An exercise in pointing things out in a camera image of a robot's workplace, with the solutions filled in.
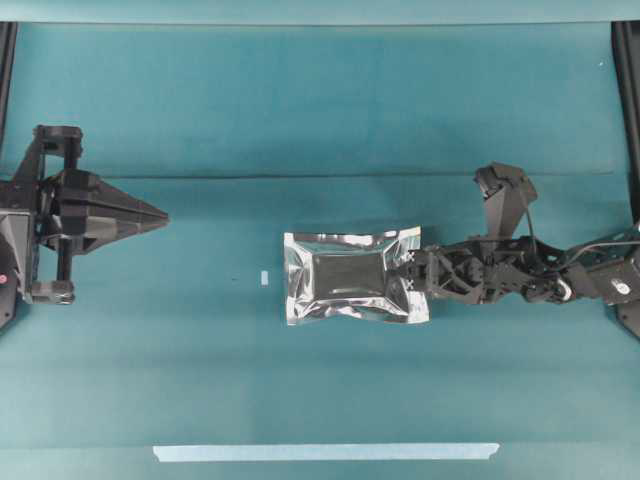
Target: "teal backdrop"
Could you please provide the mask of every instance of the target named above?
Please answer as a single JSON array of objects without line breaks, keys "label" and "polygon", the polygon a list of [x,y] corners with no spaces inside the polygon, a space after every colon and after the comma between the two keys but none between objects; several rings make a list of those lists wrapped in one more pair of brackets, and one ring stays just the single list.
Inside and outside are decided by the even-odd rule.
[{"label": "teal backdrop", "polygon": [[[2,476],[637,478],[640,342],[599,301],[433,302],[419,326],[291,328],[283,311],[283,232],[483,233],[472,172],[491,161],[534,174],[548,243],[629,226],[609,32],[22,24],[2,173],[36,124],[79,125],[81,167],[172,223],[78,257],[76,303],[23,306],[0,336]],[[43,263],[53,275],[53,255]],[[403,442],[500,449],[201,464],[152,452]]]},{"label": "teal backdrop", "polygon": [[0,0],[20,22],[441,25],[632,20],[636,0]]}]

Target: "black metal frame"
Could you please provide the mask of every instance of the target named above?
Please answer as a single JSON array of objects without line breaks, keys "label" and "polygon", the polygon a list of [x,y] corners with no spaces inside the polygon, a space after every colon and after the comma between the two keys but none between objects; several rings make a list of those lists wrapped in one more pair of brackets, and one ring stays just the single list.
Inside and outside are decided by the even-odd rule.
[{"label": "black metal frame", "polygon": [[[633,221],[640,220],[640,21],[613,22],[611,46],[629,147],[629,201]],[[617,307],[617,316],[640,337],[640,302]]]},{"label": "black metal frame", "polygon": [[13,54],[16,47],[17,33],[17,23],[0,22],[0,149],[4,140],[4,126],[7,118],[7,104],[9,103],[9,88],[11,86],[11,71],[13,69]]}]

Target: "silver foil bag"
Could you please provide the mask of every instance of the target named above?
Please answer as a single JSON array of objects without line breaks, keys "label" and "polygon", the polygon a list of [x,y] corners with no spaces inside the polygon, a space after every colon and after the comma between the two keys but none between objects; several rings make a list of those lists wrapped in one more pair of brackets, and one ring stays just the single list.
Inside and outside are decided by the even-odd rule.
[{"label": "silver foil bag", "polygon": [[424,292],[394,270],[420,248],[420,227],[377,235],[285,233],[286,315],[300,325],[332,315],[421,323]]}]

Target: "black wire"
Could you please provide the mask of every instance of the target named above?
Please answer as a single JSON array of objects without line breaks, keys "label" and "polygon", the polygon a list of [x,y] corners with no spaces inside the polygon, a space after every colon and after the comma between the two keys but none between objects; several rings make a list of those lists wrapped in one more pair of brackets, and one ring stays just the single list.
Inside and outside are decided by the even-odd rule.
[{"label": "black wire", "polygon": [[617,246],[621,246],[621,245],[640,245],[640,240],[629,240],[629,241],[623,241],[623,242],[598,242],[598,243],[590,243],[589,245],[585,245],[584,247],[580,248],[575,254],[573,254],[571,256],[571,258],[569,258],[569,260],[567,260],[566,262],[564,262],[562,265],[559,265],[557,267],[554,267],[551,269],[552,272],[558,272],[564,268],[566,268],[567,266],[571,265],[573,262],[575,262],[578,258],[580,258],[582,255],[584,255],[585,253],[587,253],[589,250],[593,250],[594,248],[600,248],[600,247],[617,247]]},{"label": "black wire", "polygon": [[536,262],[541,263],[541,259],[538,256],[538,240],[536,239],[535,234],[533,233],[533,222],[531,221],[531,212],[529,212],[529,204],[527,203],[527,199],[524,197],[524,192],[522,189],[518,189],[518,193],[520,194],[520,201],[522,202],[522,206],[524,207],[524,213],[527,216],[527,223],[529,224],[529,236],[531,237],[531,249],[533,250],[533,256],[536,259]]}]

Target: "cable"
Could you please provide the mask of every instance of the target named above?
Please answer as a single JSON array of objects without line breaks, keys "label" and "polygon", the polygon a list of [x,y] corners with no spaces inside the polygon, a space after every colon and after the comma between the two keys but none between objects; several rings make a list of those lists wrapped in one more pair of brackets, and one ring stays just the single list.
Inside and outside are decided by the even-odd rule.
[{"label": "cable", "polygon": [[580,248],[575,254],[573,254],[569,260],[564,262],[562,265],[552,268],[551,271],[559,272],[560,270],[571,265],[573,262],[575,262],[578,258],[580,258],[582,255],[587,253],[589,250],[593,250],[594,248],[617,247],[622,245],[640,245],[640,240],[629,240],[625,242],[599,242],[599,243],[591,243],[589,245],[585,245],[584,247]]},{"label": "cable", "polygon": [[520,201],[522,202],[522,206],[524,207],[524,213],[527,216],[527,224],[529,225],[529,236],[531,237],[531,250],[533,251],[533,258],[536,259],[536,263],[540,265],[542,260],[538,256],[538,240],[536,239],[535,234],[533,233],[533,222],[531,221],[531,212],[529,212],[529,204],[527,203],[527,199],[524,197],[524,192],[521,188],[518,188],[518,194],[520,197]]}]

